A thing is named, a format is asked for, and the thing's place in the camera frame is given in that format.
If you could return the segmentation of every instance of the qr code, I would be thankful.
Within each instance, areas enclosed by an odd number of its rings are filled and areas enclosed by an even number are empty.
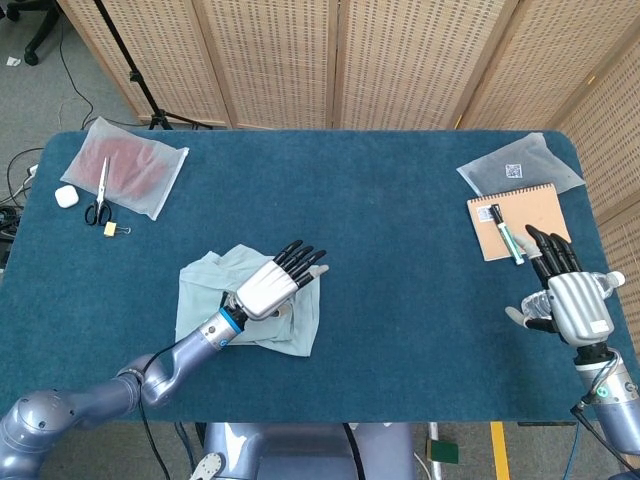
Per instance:
[[[477,207],[478,220],[481,222],[493,222],[493,215],[491,215],[491,205],[485,205],[483,207]]]
[[[507,178],[522,178],[522,165],[514,163],[513,165],[505,165]]]

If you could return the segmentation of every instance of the robot finger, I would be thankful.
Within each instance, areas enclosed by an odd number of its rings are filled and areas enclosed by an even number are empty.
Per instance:
[[[302,245],[302,240],[296,240],[295,242],[291,242],[289,245],[284,247],[284,249],[282,249],[282,251],[278,255],[274,257],[273,261],[276,264],[281,265],[282,262],[284,262],[287,259],[287,257],[291,255],[291,252],[293,252],[300,245]]]
[[[320,265],[318,268],[314,268],[313,270],[305,273],[302,277],[296,280],[296,284],[298,288],[304,287],[307,283],[310,283],[313,279],[318,278],[323,273],[329,270],[329,265]]]
[[[562,245],[560,245],[558,240],[554,238],[553,234],[549,235],[549,243],[553,248],[553,253],[555,253],[556,258],[558,259],[562,273],[572,272],[573,268],[571,267],[571,263],[569,263],[569,258],[565,254],[564,248],[562,248]]]
[[[546,233],[541,232],[537,228],[532,225],[527,225],[525,227],[527,233],[533,237],[542,253],[542,258],[544,262],[549,267],[552,275],[559,275],[562,273],[560,269],[560,264],[558,263],[558,259],[555,256],[553,248],[551,247],[551,243],[549,240],[549,236]]]
[[[313,250],[313,247],[311,245],[301,248],[300,250],[295,252],[293,255],[291,255],[289,258],[287,258],[284,262],[282,262],[282,265],[280,265],[280,268],[282,268],[285,272],[288,273],[292,268],[294,268],[300,262],[300,260],[302,260],[302,258],[304,258],[304,256],[307,253],[311,252],[312,250]]]
[[[220,305],[218,308],[224,307],[224,305],[227,303],[228,297],[229,297],[229,292],[227,292],[226,290],[222,292],[222,298],[220,299]]]
[[[318,260],[320,260],[322,257],[324,257],[327,254],[326,250],[319,250],[316,253],[314,253],[313,255],[311,255],[309,258],[305,259],[304,262],[302,262],[300,265],[298,265],[297,267],[295,267],[293,270],[291,270],[289,272],[289,276],[291,278],[293,278],[294,281],[296,281],[298,278],[300,278],[304,272],[307,271],[307,269],[313,265],[314,263],[316,263]]]
[[[576,252],[573,250],[571,244],[557,233],[552,233],[551,238],[553,238],[562,247],[562,250],[569,261],[569,265],[571,266],[571,271],[581,272],[582,266],[580,265]]]
[[[525,328],[530,330],[539,330],[541,332],[547,333],[558,333],[558,327],[556,324],[547,320],[546,318],[530,318],[526,322],[524,322]]]

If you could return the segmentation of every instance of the tripod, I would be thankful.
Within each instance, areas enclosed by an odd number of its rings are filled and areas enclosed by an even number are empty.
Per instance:
[[[102,3],[102,0],[94,0],[94,2],[98,10],[100,11],[100,15],[102,15],[102,18],[107,24],[107,27],[109,28],[109,31],[113,36],[113,39],[118,44],[118,48],[120,48],[120,51],[122,52],[122,55],[127,61],[127,64],[129,64],[129,68],[131,69],[131,73],[129,74],[129,81],[136,82],[140,86],[142,93],[144,94],[145,98],[147,99],[147,102],[149,102],[149,105],[153,110],[153,114],[151,115],[151,124],[149,125],[149,130],[153,130],[156,125],[160,125],[165,130],[173,130],[171,125],[169,125],[169,120],[167,120],[167,117],[175,118],[176,120],[189,123],[196,129],[198,129],[199,127],[203,127],[209,130],[213,130],[213,127],[211,125],[207,125],[205,123],[201,123],[196,120],[191,120],[190,118],[182,117],[180,115],[167,112],[166,110],[163,110],[160,107],[158,107],[158,104],[156,103],[155,99],[153,98],[153,95],[151,94],[151,91],[149,90],[149,87],[147,86],[147,83],[144,81],[144,77],[142,76],[142,73],[140,72],[140,70],[138,70],[138,67],[133,61],[133,58],[131,58],[131,54],[129,53],[129,50],[127,50],[127,46],[124,44],[122,37],[118,33],[118,30],[116,29],[116,26],[114,25],[113,20],[109,15],[109,12],[104,6],[104,3]]]

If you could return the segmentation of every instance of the marker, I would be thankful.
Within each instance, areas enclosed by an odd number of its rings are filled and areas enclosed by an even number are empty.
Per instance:
[[[500,205],[491,205],[489,211],[491,212],[493,221],[496,222],[496,225],[498,226],[498,230],[500,230],[500,236],[502,237],[504,244],[507,246],[507,250],[509,250],[511,257],[516,262],[516,265],[522,265],[524,263],[524,259],[522,258],[522,255],[520,255],[520,250],[518,249],[511,232],[507,228],[507,224],[504,223],[502,215],[500,215]]]

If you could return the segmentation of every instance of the ziplock bag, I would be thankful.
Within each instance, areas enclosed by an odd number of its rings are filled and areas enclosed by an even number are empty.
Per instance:
[[[558,193],[584,185],[584,180],[551,153],[540,132],[530,133],[457,170],[478,196],[543,183],[553,183]]]
[[[188,153],[186,147],[140,138],[99,117],[60,180],[96,194],[102,164],[110,157],[106,199],[155,220]]]

